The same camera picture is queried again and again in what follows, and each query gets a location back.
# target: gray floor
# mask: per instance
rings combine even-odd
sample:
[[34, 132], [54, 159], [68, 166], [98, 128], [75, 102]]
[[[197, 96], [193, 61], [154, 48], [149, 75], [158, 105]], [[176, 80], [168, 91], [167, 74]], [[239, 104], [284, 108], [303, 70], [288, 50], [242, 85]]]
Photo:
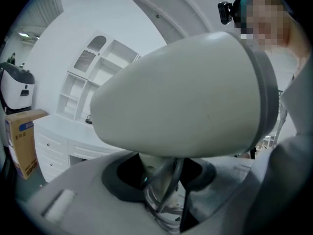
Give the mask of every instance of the gray floor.
[[15, 176], [15, 197], [23, 202], [27, 200], [38, 190], [41, 186], [46, 185], [40, 167], [37, 167], [32, 175], [27, 179], [23, 179], [20, 175], [16, 173]]

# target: white and black machine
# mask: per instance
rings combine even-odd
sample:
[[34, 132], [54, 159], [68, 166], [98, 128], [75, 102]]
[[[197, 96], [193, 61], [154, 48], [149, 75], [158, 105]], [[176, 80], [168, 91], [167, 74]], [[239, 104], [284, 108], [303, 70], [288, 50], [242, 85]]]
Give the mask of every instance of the white and black machine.
[[228, 155], [250, 150], [277, 119], [277, 82], [265, 53], [226, 32], [156, 50], [91, 101], [98, 137], [125, 151], [71, 167], [25, 212], [47, 234], [259, 231], [312, 169], [312, 78], [310, 59], [281, 96], [299, 135], [255, 161], [239, 159]]
[[1, 140], [8, 146], [5, 116], [31, 110], [35, 78], [33, 74], [9, 63], [0, 64]]

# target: neck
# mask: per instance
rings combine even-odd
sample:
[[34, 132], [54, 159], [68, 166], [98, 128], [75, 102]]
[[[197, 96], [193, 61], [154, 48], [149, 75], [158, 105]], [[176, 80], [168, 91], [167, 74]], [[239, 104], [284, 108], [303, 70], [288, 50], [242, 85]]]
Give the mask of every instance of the neck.
[[291, 19], [290, 34], [286, 47], [296, 57], [298, 68], [301, 69], [310, 55], [311, 45], [301, 25], [293, 19]]

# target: drawer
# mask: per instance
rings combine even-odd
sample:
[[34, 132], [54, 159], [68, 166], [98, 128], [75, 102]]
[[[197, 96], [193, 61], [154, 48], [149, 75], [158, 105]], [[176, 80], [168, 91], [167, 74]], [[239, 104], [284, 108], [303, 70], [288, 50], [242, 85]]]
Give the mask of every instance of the drawer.
[[45, 129], [36, 129], [35, 146], [58, 158], [68, 160], [67, 139]]
[[47, 182], [50, 182], [69, 168], [67, 160], [57, 158], [38, 147], [35, 148], [40, 169]]
[[85, 145], [71, 140], [68, 141], [68, 154], [82, 159], [95, 159], [113, 152], [116, 151], [97, 146]]

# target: black machine lid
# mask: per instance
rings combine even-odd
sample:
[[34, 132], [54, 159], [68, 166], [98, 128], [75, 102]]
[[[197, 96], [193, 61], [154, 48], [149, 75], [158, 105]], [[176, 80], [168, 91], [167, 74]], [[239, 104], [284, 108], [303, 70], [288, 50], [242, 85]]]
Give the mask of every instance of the black machine lid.
[[25, 71], [24, 69], [12, 65], [10, 63], [1, 63], [0, 69], [3, 68], [7, 71], [14, 80], [23, 84], [35, 84], [35, 78], [32, 73]]

